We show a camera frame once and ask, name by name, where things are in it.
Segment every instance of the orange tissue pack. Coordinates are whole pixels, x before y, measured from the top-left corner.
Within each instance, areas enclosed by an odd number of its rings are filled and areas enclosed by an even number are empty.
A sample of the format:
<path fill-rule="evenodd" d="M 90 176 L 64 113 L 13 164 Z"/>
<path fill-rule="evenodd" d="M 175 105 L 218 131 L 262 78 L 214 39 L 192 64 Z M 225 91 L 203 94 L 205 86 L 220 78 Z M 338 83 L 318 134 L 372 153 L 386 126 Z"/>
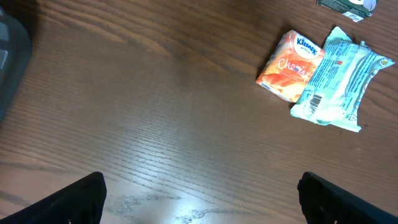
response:
<path fill-rule="evenodd" d="M 291 30 L 279 42 L 257 83 L 295 103 L 325 56 L 325 51 Z"/>

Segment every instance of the kleenex logo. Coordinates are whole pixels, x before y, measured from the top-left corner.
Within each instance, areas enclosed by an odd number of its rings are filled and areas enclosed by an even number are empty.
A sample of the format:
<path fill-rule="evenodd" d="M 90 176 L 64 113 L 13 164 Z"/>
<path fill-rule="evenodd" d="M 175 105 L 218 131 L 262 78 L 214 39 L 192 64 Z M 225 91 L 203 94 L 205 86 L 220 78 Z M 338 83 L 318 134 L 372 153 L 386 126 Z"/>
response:
<path fill-rule="evenodd" d="M 302 46 L 308 48 L 312 52 L 313 55 L 317 55 L 317 53 L 318 53 L 318 51 L 315 49 L 315 47 L 311 46 L 304 39 L 297 38 L 297 45 L 302 45 Z"/>

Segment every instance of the wooden table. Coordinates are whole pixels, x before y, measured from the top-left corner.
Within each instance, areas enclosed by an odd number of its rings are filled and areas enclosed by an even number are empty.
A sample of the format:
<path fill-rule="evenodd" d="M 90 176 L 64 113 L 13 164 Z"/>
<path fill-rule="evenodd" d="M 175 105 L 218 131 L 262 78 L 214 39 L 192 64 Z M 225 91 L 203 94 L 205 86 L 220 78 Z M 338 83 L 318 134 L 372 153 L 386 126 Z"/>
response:
<path fill-rule="evenodd" d="M 356 24 L 315 0 L 15 0 L 32 60 L 0 129 L 0 217 L 100 171 L 102 223 L 304 223 L 313 171 L 398 215 L 398 66 L 359 134 L 255 83 L 285 32 L 334 26 L 398 60 L 398 5 Z"/>

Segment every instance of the plastic wrapper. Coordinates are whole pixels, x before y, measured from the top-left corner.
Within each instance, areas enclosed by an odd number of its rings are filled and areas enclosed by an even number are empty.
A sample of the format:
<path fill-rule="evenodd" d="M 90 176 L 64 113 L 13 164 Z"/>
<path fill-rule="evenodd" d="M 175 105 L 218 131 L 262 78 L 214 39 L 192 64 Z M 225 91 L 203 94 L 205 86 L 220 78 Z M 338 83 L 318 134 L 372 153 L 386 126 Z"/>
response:
<path fill-rule="evenodd" d="M 354 44 L 339 27 L 323 49 L 325 59 L 290 112 L 316 124 L 358 132 L 358 108 L 369 82 L 394 62 L 374 53 L 363 41 Z"/>
<path fill-rule="evenodd" d="M 318 68 L 325 51 L 298 32 L 286 33 L 257 83 L 282 99 L 296 102 Z"/>

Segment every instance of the white label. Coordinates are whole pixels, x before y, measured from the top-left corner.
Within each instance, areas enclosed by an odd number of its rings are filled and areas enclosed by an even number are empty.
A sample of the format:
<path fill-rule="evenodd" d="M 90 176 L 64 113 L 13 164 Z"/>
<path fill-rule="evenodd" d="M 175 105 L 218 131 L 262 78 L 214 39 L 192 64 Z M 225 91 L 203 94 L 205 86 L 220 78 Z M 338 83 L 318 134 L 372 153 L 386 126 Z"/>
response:
<path fill-rule="evenodd" d="M 346 12 L 343 14 L 346 17 L 349 17 L 350 19 L 352 19 L 354 22 L 359 22 L 361 20 L 363 20 L 363 18 L 361 16 L 358 16 L 356 14 L 353 14 L 352 12 Z"/>
<path fill-rule="evenodd" d="M 316 58 L 321 51 L 318 46 L 300 34 L 294 39 L 294 50 L 300 57 L 308 60 Z"/>

